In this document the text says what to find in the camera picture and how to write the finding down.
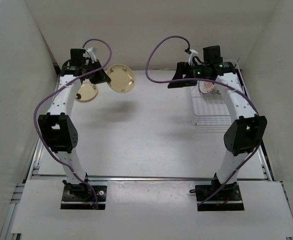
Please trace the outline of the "aluminium rail bar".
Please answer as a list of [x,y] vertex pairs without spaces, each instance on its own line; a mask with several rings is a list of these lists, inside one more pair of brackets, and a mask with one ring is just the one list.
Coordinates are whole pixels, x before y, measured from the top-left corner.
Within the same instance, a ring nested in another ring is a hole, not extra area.
[[[48,175],[48,174],[34,174],[32,179],[41,178],[44,180],[64,179],[64,175]],[[143,177],[143,176],[98,176],[89,175],[88,178],[92,181],[210,181],[209,177]]]

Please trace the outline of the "green rim text plate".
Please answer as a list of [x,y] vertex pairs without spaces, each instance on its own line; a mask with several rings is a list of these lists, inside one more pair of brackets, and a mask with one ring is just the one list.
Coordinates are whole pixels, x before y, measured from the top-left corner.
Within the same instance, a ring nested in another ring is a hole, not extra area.
[[220,95],[221,93],[220,93],[220,91],[216,87],[214,87],[211,90],[210,94],[212,94],[212,95]]

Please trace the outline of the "orange sunburst plate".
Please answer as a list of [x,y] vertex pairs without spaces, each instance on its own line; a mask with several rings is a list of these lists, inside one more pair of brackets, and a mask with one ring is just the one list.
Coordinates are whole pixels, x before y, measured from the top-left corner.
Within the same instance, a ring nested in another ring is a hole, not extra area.
[[209,94],[213,91],[215,85],[208,81],[198,81],[198,90],[201,94]]

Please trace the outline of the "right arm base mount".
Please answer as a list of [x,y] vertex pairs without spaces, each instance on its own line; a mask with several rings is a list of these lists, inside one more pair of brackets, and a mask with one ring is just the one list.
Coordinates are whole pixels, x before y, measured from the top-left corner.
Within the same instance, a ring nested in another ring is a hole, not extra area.
[[244,211],[244,203],[237,182],[227,184],[224,189],[220,190],[216,195],[206,202],[205,199],[211,196],[219,187],[213,183],[198,183],[194,189],[189,190],[190,194],[195,194],[198,212],[230,212]]

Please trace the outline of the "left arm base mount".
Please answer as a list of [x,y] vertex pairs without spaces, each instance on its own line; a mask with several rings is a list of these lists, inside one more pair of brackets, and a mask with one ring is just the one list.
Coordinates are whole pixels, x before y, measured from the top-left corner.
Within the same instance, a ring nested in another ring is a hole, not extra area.
[[96,195],[85,184],[71,184],[66,180],[61,197],[62,210],[105,210],[107,189],[106,185],[91,185]]

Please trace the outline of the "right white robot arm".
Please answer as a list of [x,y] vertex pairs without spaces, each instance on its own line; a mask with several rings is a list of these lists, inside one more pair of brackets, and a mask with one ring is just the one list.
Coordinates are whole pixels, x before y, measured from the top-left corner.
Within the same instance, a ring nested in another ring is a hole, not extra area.
[[221,57],[220,46],[203,49],[203,60],[198,52],[187,48],[188,62],[177,63],[169,89],[193,87],[197,83],[211,83],[220,93],[227,107],[231,125],[223,136],[226,152],[221,167],[215,174],[217,184],[211,187],[211,195],[224,199],[230,192],[227,185],[237,180],[239,168],[261,144],[267,119],[243,93],[236,68]]

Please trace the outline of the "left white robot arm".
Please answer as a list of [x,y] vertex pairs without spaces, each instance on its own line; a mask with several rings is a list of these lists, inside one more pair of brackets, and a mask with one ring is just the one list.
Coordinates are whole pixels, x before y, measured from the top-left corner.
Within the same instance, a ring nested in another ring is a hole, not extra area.
[[63,166],[67,191],[82,201],[94,201],[96,193],[80,164],[76,151],[78,131],[71,120],[74,102],[80,99],[78,91],[85,80],[94,85],[110,82],[93,47],[72,48],[70,59],[61,69],[52,104],[46,114],[39,115],[37,122],[44,144]]

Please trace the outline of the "white front board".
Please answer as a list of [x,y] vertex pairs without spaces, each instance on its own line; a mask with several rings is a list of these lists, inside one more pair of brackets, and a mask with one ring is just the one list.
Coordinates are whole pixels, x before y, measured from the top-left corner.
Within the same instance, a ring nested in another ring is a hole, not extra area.
[[60,208],[62,183],[25,184],[12,226],[24,240],[285,240],[293,217],[282,185],[243,181],[243,211],[197,210],[188,181],[111,181],[104,210]]

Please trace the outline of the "cream plate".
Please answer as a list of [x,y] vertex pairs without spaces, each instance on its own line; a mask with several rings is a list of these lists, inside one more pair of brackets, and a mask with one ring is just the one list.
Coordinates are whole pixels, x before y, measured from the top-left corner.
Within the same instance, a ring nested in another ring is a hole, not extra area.
[[98,87],[90,81],[85,80],[82,82],[80,89],[76,94],[78,102],[89,102],[93,100],[98,94]]
[[124,64],[114,64],[106,71],[110,81],[108,86],[117,93],[128,93],[136,84],[136,78],[133,71]]

